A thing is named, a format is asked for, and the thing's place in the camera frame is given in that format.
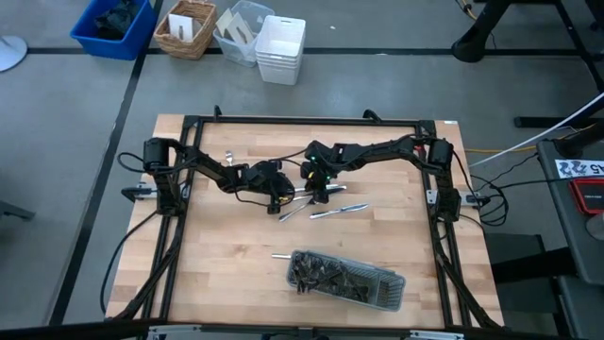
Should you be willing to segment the grey metal foot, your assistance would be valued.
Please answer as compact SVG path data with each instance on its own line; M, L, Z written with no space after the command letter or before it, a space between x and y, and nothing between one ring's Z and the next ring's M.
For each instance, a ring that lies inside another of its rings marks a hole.
M0 200L0 218L4 216L18 217L22 220L28 221L35 216L35 213Z

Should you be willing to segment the clear plastic bin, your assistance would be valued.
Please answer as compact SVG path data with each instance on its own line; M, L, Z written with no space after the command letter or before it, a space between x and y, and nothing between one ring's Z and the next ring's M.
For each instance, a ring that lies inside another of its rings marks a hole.
M233 7L229 8L232 12L239 12L247 21L254 40L250 44L238 44L230 39L224 39L217 28L212 32L213 38L227 60L238 63L246 67L254 67L257 63L255 46L257 37L260 34L264 21L268 15L274 15L275 12L264 5L251 2L249 0L239 0Z

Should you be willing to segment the beige cardboard card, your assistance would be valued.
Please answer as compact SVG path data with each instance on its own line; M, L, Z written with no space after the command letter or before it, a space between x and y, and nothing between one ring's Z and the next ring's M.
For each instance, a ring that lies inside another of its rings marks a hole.
M254 40L247 21L239 12L232 12L229 8L218 19L217 28L224 39L230 39L238 44L250 44Z

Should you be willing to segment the stacked white plastic bins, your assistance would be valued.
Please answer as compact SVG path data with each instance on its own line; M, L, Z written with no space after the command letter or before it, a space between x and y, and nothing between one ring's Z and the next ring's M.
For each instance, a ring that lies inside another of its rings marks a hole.
M266 16L255 46L262 80L293 86L301 68L305 38L305 20Z

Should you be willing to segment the grey round disc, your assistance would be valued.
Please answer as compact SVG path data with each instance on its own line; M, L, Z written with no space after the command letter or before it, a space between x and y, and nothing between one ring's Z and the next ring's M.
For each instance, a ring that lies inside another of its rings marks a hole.
M596 240L604 241L604 212L592 216L585 223L587 232Z

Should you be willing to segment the blue plastic bin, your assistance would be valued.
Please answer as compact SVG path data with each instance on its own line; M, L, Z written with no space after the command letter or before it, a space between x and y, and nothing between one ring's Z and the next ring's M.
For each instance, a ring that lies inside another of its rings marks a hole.
M119 0L91 0L70 32L84 51L92 56L115 60L134 60L149 43L158 20L155 0L135 0L141 9L125 36L119 41L98 39L94 18L116 5Z

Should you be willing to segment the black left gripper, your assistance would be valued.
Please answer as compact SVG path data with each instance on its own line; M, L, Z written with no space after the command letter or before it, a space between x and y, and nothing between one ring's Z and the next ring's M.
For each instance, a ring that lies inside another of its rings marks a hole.
M281 206L289 204L294 198L294 185L282 172L282 161L259 161L247 169L248 190L252 193L269 196L266 204L268 214L280 213ZM280 196L288 196L290 201L279 204Z

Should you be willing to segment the white label card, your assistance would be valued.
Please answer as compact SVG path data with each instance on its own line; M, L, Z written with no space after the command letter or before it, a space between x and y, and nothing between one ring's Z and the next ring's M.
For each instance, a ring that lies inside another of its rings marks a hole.
M178 40L191 43L193 41L193 18L178 14L168 15L169 34Z

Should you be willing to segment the white printed label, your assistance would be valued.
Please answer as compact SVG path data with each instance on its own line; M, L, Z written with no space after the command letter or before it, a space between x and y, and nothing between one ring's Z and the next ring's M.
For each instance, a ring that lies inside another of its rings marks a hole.
M604 161L555 160L561 179L582 177L604 177Z

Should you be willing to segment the grey mesh cutlery basket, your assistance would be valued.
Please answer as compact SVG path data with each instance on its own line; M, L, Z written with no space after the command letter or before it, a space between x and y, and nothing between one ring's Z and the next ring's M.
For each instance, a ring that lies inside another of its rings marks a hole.
M398 312L406 280L394 271L310 250L289 256L286 281L298 294L315 292L364 307Z

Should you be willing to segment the black metal bar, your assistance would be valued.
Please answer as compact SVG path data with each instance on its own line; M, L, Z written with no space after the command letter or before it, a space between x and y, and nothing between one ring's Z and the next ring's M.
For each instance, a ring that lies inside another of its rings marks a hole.
M563 117L530 117L518 116L513 118L517 128L553 128L564 120ZM563 127L587 128L592 124L604 121L604 118L573 118L562 124Z

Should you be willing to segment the red black device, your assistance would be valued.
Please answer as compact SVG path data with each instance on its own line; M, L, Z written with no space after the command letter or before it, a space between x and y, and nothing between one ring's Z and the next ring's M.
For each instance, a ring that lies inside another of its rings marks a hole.
M604 213L604 179L572 179L569 188L581 213L590 215Z

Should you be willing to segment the black cloth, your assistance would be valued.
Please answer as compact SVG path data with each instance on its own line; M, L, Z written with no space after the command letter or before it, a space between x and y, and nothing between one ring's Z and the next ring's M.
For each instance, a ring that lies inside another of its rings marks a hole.
M96 37L110 41L121 40L140 9L141 5L135 0L119 0L115 6L94 18Z

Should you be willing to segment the silver metal bracket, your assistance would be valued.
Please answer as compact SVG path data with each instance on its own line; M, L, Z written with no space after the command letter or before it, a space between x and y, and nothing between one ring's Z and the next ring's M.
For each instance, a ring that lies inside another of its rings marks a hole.
M202 326L197 324L158 325L148 329L150 340L167 340L169 335L201 332Z
M465 340L462 333L411 330L407 340Z

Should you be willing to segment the white round floor base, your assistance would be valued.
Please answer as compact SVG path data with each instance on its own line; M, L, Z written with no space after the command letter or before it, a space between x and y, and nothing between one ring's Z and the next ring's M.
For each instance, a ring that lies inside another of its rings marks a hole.
M0 35L0 72L18 65L25 58L27 49L21 37Z

